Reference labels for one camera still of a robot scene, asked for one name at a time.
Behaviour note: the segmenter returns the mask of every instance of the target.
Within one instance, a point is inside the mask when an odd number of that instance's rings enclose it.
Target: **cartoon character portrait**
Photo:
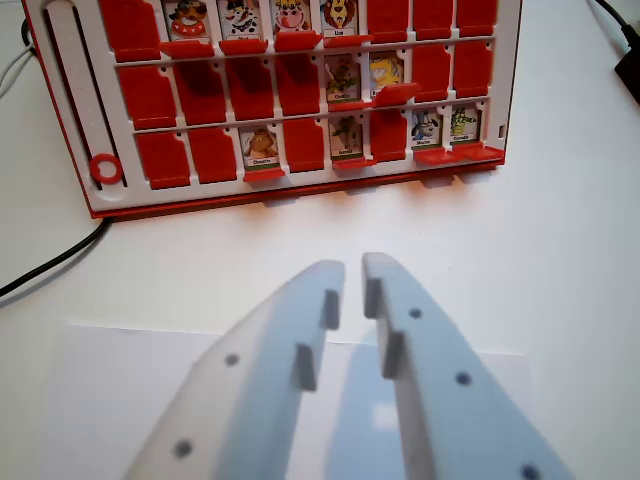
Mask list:
[[[362,126],[353,117],[329,119],[331,158],[352,158],[362,154]]]
[[[261,128],[253,133],[249,139],[249,146],[244,152],[249,158],[269,158],[278,155],[275,141],[266,128]]]
[[[172,38],[196,38],[207,34],[204,23],[207,6],[197,0],[180,0],[168,15],[171,20]]]
[[[371,96],[374,97],[387,85],[402,83],[404,62],[395,52],[372,54],[369,58]]]
[[[343,102],[360,98],[359,68],[351,55],[325,57],[327,72],[327,101]]]
[[[324,35],[355,35],[358,33],[357,0],[326,0],[320,7]]]
[[[411,144],[413,147],[429,147],[441,143],[442,119],[427,110],[415,110],[412,114]]]
[[[260,38],[257,0],[218,0],[218,10],[225,40]]]
[[[311,28],[309,0],[273,0],[273,33],[300,32]]]
[[[476,140],[480,128],[480,112],[473,106],[456,107],[451,115],[451,141]]]

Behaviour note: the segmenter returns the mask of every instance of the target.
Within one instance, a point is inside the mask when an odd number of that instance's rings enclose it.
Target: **red ring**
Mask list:
[[[116,173],[111,177],[105,177],[102,175],[102,173],[100,173],[100,163],[102,162],[109,162],[111,165],[116,167]],[[89,162],[89,172],[91,172],[91,176],[93,178],[106,185],[113,185],[122,180],[122,164],[118,157],[114,157],[109,153],[100,153],[93,157]]]

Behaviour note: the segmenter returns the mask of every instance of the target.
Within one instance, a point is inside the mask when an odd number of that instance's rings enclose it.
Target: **red flip-down tile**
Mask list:
[[[229,58],[226,66],[236,120],[273,117],[271,75],[262,60],[257,57]]]
[[[406,41],[409,0],[367,0],[367,24],[373,43]]]
[[[355,102],[330,103],[327,106],[330,112],[346,112],[347,110],[362,110],[369,105],[369,102],[357,100]]]
[[[474,142],[455,145],[453,147],[453,155],[456,157],[458,162],[469,160],[474,162],[486,162],[489,160],[502,160],[504,158],[504,150],[487,147],[482,142]]]
[[[413,2],[413,28],[418,40],[451,37],[453,0]]]
[[[312,50],[322,40],[316,32],[278,32],[273,47],[276,52],[296,52]]]
[[[364,42],[373,40],[373,35],[346,35],[323,40],[324,48],[359,47]]]
[[[136,136],[142,169],[151,188],[185,187],[189,164],[184,143],[173,132],[143,133]]]
[[[446,100],[449,89],[451,55],[444,45],[417,45],[413,48],[413,81],[420,84],[416,102]]]
[[[222,40],[218,43],[220,50],[225,55],[251,55],[252,53],[264,53],[267,51],[267,41],[257,38],[243,40]]]
[[[209,62],[178,62],[173,74],[187,125],[226,120],[222,79]]]
[[[402,160],[407,147],[407,119],[399,110],[371,112],[371,154],[376,162]]]
[[[387,85],[375,96],[371,102],[371,106],[389,107],[393,105],[404,105],[419,91],[420,84],[416,82]]]
[[[171,84],[158,67],[119,68],[118,77],[135,129],[176,126]]]
[[[153,6],[143,0],[99,0],[109,45],[117,62],[159,60]]]
[[[179,42],[163,42],[160,51],[171,58],[213,57],[213,45],[198,40],[180,40]]]
[[[318,67],[309,55],[279,55],[275,60],[278,96],[285,115],[320,111]]]
[[[453,88],[458,98],[487,95],[492,68],[493,52],[484,41],[457,43],[453,59]]]
[[[253,172],[245,172],[244,181],[247,183],[253,182],[265,182],[269,180],[276,180],[280,177],[284,177],[285,173],[280,168],[265,168],[263,170],[255,170]]]
[[[424,150],[414,150],[413,159],[416,163],[429,166],[447,165],[457,163],[458,159],[451,152],[447,152],[444,147],[425,148]]]
[[[378,163],[374,159],[366,159],[363,157],[349,158],[347,160],[334,160],[333,168],[336,170],[352,170],[356,168],[372,167]]]
[[[227,182],[237,178],[233,140],[222,128],[190,130],[189,143],[200,183]]]
[[[493,35],[498,0],[458,0],[456,17],[461,37]]]
[[[285,120],[282,130],[291,173],[324,168],[323,130],[313,118]]]

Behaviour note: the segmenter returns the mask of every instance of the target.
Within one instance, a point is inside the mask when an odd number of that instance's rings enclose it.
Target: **cartoon cow card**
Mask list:
[[[442,145],[442,115],[435,108],[411,113],[411,148],[421,150]]]
[[[325,37],[358,34],[357,0],[320,0],[322,33]]]
[[[169,38],[193,40],[211,38],[207,6],[197,0],[167,1],[163,3]]]
[[[273,33],[311,30],[309,0],[271,0]]]
[[[258,0],[218,0],[224,40],[262,39]]]

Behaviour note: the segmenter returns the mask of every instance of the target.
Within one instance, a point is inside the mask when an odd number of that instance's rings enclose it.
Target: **cartoon mouse card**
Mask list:
[[[421,150],[442,145],[442,115],[435,108],[411,113],[411,148]]]
[[[362,156],[362,125],[353,116],[329,118],[332,160]]]
[[[247,171],[278,168],[278,142],[276,134],[265,126],[247,127],[239,130],[242,158]]]
[[[360,100],[360,65],[350,54],[324,57],[327,79],[327,102]]]
[[[480,138],[481,112],[475,105],[451,107],[451,143],[474,142]]]
[[[325,37],[358,34],[358,0],[320,0],[322,33]]]
[[[371,98],[387,85],[404,82],[404,61],[395,51],[371,52],[369,55]]]
[[[211,38],[207,6],[197,0],[169,0],[163,3],[169,38],[193,40]]]
[[[223,40],[262,39],[258,0],[218,0]]]
[[[311,30],[309,0],[271,0],[273,33]]]

